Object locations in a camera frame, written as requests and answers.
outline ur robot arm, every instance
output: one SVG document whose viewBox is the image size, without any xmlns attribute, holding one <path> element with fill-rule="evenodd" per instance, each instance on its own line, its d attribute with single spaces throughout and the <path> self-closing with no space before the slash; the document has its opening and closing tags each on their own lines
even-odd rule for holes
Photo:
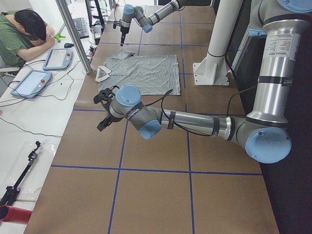
<svg viewBox="0 0 312 234">
<path fill-rule="evenodd" d="M 139 89 L 126 85 L 116 94 L 106 89 L 95 96 L 94 103 L 101 102 L 107 111 L 97 128 L 101 131 L 125 117 L 145 139 L 152 138 L 161 127 L 179 128 L 237 143 L 262 163 L 284 159 L 292 146 L 285 131 L 288 122 L 284 110 L 300 37 L 310 24 L 312 6 L 309 0 L 253 0 L 252 7 L 251 36 L 266 35 L 266 43 L 253 111 L 246 118 L 218 118 L 145 106 Z"/>
<path fill-rule="evenodd" d="M 125 5 L 123 10 L 122 19 L 119 21 L 114 21 L 114 29 L 116 26 L 120 26 L 121 31 L 121 42 L 120 45 L 123 46 L 126 34 L 129 33 L 131 20 L 135 19 L 137 23 L 142 27 L 145 33 L 148 33 L 152 30 L 153 25 L 160 22 L 163 18 L 168 16 L 174 11 L 179 10 L 182 6 L 185 5 L 185 0 L 174 0 L 168 3 L 167 5 L 160 8 L 158 11 L 145 17 L 143 13 L 143 8 L 139 6 Z"/>
</svg>

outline white desk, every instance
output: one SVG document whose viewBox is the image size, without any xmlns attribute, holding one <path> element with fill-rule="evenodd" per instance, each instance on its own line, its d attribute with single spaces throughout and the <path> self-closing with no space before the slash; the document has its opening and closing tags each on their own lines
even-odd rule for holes
<svg viewBox="0 0 312 234">
<path fill-rule="evenodd" d="M 60 43 L 56 42 L 52 47 L 53 49 L 63 48 L 64 43 L 72 42 L 66 28 L 63 29 L 61 34 L 66 36 L 66 38 L 61 38 Z M 81 41 L 85 51 L 88 51 L 90 45 L 92 45 L 90 42 L 94 43 L 91 33 L 89 38 L 82 39 Z M 38 159 L 19 186 L 21 188 L 21 193 L 18 196 L 18 201 L 14 203 L 14 206 L 16 207 L 33 210 L 40 193 L 40 188 L 44 183 L 61 136 L 72 112 L 74 102 L 76 101 L 83 84 L 86 74 L 81 62 L 75 66 L 76 62 L 79 61 L 79 57 L 76 53 L 75 47 L 72 47 L 72 49 L 73 61 L 70 67 L 66 71 L 52 72 L 53 78 L 47 84 L 47 87 L 39 94 L 42 97 L 26 99 L 19 102 L 23 98 L 16 99 L 16 97 L 10 95 L 12 89 L 8 88 L 0 98 L 0 110 L 3 111 L 0 117 L 4 120 L 14 123 L 22 129 L 33 133 L 60 136 L 43 136 L 26 133 L 18 129 L 16 126 L 8 124 L 0 119 L 1 197 L 6 191 L 6 186 L 13 186 L 26 167 L 28 163 L 28 155 L 36 147 L 35 142 L 37 140 L 41 142 L 41 147 L 37 150 Z M 46 59 L 47 53 L 48 51 L 33 61 Z M 30 66 L 32 69 L 42 70 L 43 62 L 34 63 Z M 75 68 L 69 73 L 71 77 L 65 75 L 74 66 Z M 25 66 L 20 70 L 14 80 L 22 80 L 29 70 L 30 68 Z M 67 98 L 63 101 L 58 100 L 55 97 L 48 97 L 49 95 L 54 95 L 59 99 L 64 99 L 67 92 Z M 22 224 L 2 223 L 0 224 L 0 233 L 21 234 L 24 232 L 25 227 L 26 225 Z"/>
</svg>

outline light blue robot joint cap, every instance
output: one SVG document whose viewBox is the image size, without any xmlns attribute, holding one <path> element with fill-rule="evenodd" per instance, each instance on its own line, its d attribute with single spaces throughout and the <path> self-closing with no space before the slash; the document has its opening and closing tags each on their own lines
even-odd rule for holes
<svg viewBox="0 0 312 234">
<path fill-rule="evenodd" d="M 161 125 L 158 120 L 152 120 L 142 126 L 138 132 L 145 140 L 149 140 L 155 136 L 160 131 L 160 129 Z"/>
<path fill-rule="evenodd" d="M 121 105 L 135 106 L 141 101 L 141 92 L 136 86 L 126 84 L 117 91 L 115 98 Z"/>
<path fill-rule="evenodd" d="M 288 11 L 294 13 L 312 12 L 311 0 L 277 0 L 278 3 Z"/>
<path fill-rule="evenodd" d="M 281 128 L 268 127 L 257 130 L 246 141 L 250 157 L 262 163 L 276 163 L 284 159 L 292 148 L 292 141 Z"/>
<path fill-rule="evenodd" d="M 142 29 L 143 29 L 144 32 L 149 33 L 153 29 L 153 26 L 148 24 L 148 25 L 143 26 Z"/>
<path fill-rule="evenodd" d="M 126 15 L 132 15 L 135 12 L 135 8 L 132 5 L 125 5 L 125 7 L 123 8 L 123 13 L 125 13 Z"/>
</svg>

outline keyboard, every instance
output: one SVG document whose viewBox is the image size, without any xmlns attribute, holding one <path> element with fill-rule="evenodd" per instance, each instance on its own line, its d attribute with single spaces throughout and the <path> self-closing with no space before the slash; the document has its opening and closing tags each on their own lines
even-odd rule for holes
<svg viewBox="0 0 312 234">
<path fill-rule="evenodd" d="M 89 37 L 89 29 L 87 26 L 87 22 L 85 18 L 75 18 L 73 19 L 74 25 L 76 27 L 78 36 L 82 38 L 88 38 Z"/>
</svg>

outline brown table surface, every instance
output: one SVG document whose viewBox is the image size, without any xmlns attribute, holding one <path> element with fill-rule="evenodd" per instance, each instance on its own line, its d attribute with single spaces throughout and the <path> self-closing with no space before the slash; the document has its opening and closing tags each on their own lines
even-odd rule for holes
<svg viewBox="0 0 312 234">
<path fill-rule="evenodd" d="M 143 8 L 150 15 L 159 7 Z M 121 14 L 118 7 L 116 18 Z M 148 34 L 131 24 L 125 50 L 177 55 L 181 95 L 167 97 L 164 108 L 226 115 L 235 84 L 195 86 L 193 77 L 193 62 L 206 57 L 214 21 L 213 8 L 188 6 Z M 109 22 L 93 69 L 121 49 L 120 36 Z M 278 233 L 259 164 L 239 145 L 168 129 L 143 140 L 125 120 L 99 132 L 106 114 L 93 104 L 95 75 L 85 78 L 25 234 Z M 230 113 L 244 116 L 238 95 Z"/>
</svg>

